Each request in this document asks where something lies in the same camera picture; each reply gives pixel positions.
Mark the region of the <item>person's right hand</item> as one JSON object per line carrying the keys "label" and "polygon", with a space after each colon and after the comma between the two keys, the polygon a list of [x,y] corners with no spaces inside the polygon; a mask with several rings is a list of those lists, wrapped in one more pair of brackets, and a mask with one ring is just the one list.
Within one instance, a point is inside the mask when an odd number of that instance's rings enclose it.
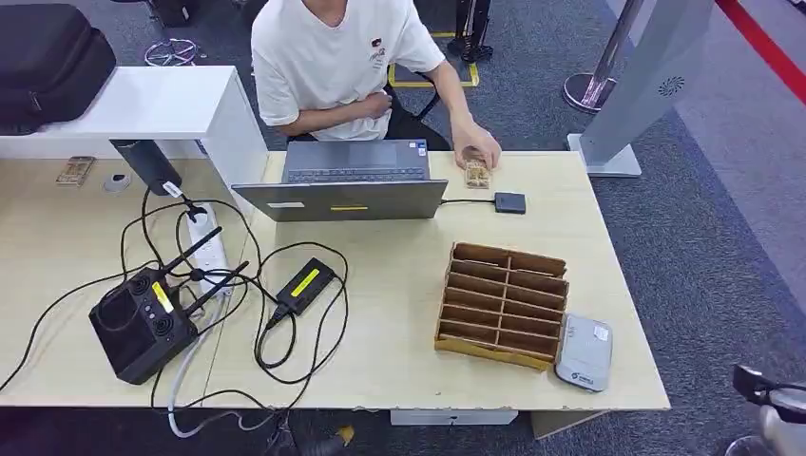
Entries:
{"label": "person's right hand", "polygon": [[384,117],[392,108],[393,97],[381,90],[370,94],[360,104],[364,117],[379,119]]}

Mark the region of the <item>person's left hand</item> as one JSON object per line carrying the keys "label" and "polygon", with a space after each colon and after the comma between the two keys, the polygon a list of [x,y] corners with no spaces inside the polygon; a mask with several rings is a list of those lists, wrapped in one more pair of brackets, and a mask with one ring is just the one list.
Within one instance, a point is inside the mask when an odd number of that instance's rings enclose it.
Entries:
{"label": "person's left hand", "polygon": [[470,116],[451,115],[450,122],[454,161],[460,168],[467,161],[483,162],[488,170],[498,166],[502,148],[488,130]]}

